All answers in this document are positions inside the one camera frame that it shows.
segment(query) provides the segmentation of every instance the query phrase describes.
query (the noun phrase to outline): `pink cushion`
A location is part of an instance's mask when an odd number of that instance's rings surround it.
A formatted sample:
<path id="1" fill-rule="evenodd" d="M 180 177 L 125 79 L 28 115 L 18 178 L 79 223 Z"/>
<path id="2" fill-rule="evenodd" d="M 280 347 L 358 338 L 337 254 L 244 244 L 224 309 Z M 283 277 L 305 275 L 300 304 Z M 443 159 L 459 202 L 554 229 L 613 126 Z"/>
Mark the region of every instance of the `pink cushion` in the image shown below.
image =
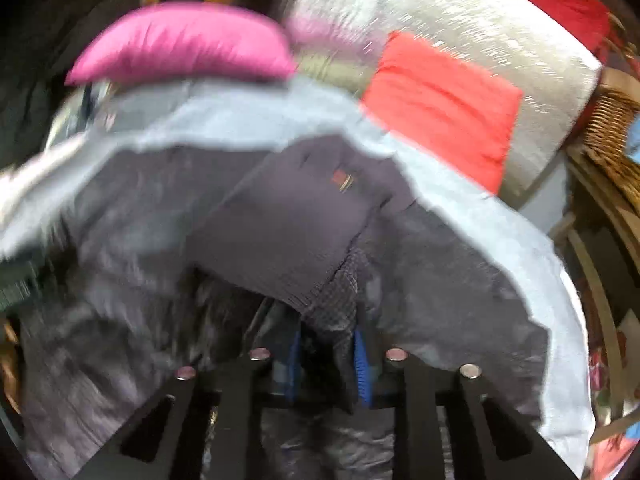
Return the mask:
<path id="1" fill-rule="evenodd" d="M 66 76 L 133 84 L 187 75 L 286 79 L 296 70 L 287 39 L 273 20 L 201 2 L 134 10 L 98 36 Z"/>

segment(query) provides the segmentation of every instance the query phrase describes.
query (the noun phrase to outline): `blue fabric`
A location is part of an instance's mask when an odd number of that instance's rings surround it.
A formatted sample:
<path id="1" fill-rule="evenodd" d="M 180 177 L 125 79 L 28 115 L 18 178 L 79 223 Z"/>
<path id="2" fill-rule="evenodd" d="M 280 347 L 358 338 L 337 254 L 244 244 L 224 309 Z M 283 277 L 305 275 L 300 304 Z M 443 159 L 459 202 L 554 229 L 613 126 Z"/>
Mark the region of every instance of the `blue fabric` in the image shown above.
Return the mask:
<path id="1" fill-rule="evenodd" d="M 626 156 L 640 164 L 640 115 L 636 115 L 626 133 Z"/>
<path id="2" fill-rule="evenodd" d="M 286 397 L 289 402 L 296 399 L 296 391 L 298 389 L 298 377 L 300 375 L 300 330 L 296 332 L 291 348 L 289 349 L 289 381 L 287 383 Z"/>
<path id="3" fill-rule="evenodd" d="M 625 436 L 627 438 L 640 438 L 640 422 L 636 422 L 631 428 L 626 430 Z"/>
<path id="4" fill-rule="evenodd" d="M 358 396 L 365 406 L 370 406 L 372 389 L 369 377 L 369 360 L 367 359 L 367 350 L 359 329 L 356 329 L 353 333 L 353 339 L 353 368 L 358 380 Z"/>

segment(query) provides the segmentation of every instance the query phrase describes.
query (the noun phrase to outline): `wicker basket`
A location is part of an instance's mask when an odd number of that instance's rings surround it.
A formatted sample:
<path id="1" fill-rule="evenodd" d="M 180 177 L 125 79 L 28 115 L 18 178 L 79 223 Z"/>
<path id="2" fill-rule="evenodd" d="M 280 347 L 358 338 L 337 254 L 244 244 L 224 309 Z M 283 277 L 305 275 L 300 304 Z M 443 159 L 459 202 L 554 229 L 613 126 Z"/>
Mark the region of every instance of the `wicker basket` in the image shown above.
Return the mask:
<path id="1" fill-rule="evenodd" d="M 586 153 L 640 213 L 640 165 L 625 155 L 626 131 L 640 111 L 640 83 L 617 70 L 608 72 L 586 127 Z"/>

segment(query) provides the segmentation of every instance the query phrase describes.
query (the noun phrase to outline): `metal bolt head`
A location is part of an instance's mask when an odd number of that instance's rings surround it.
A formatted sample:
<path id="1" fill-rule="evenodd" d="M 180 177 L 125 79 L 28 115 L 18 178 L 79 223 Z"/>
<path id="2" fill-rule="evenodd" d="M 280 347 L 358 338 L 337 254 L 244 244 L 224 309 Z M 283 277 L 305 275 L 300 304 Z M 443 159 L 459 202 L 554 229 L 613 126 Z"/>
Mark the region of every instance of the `metal bolt head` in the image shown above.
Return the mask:
<path id="1" fill-rule="evenodd" d="M 251 361 L 264 361 L 271 357 L 271 352 L 266 348 L 254 348 L 249 352 L 249 357 L 251 358 Z"/>
<path id="2" fill-rule="evenodd" d="M 182 368 L 178 368 L 175 376 L 181 381 L 188 381 L 196 376 L 196 370 L 190 366 L 183 366 Z"/>
<path id="3" fill-rule="evenodd" d="M 460 374 L 467 379 L 477 379 L 482 375 L 482 369 L 478 365 L 462 365 L 460 367 Z"/>
<path id="4" fill-rule="evenodd" d="M 399 361 L 404 361 L 407 358 L 408 354 L 401 348 L 390 348 L 386 351 L 385 356 L 388 361 L 397 363 Z"/>

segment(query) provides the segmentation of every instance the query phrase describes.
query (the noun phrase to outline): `light gray fabric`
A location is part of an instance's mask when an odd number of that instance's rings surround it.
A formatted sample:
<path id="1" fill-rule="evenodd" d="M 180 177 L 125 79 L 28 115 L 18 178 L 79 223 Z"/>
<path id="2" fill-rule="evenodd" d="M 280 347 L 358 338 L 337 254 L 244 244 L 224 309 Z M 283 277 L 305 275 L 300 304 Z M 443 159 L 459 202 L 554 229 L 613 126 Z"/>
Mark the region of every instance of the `light gray fabric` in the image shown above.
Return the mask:
<path id="1" fill-rule="evenodd" d="M 42 241 L 60 211 L 113 153 L 176 144 L 280 150 L 301 137 L 342 131 L 363 152 L 392 156 L 414 195 L 503 270 L 530 318 L 549 330 L 540 433 L 582 473 L 594 421 L 584 316 L 551 241 L 526 219 L 434 156 L 369 121 L 346 93 L 296 77 L 282 86 L 199 79 L 145 86 L 106 103 L 86 141 L 33 186 L 0 232 L 0 258 Z"/>

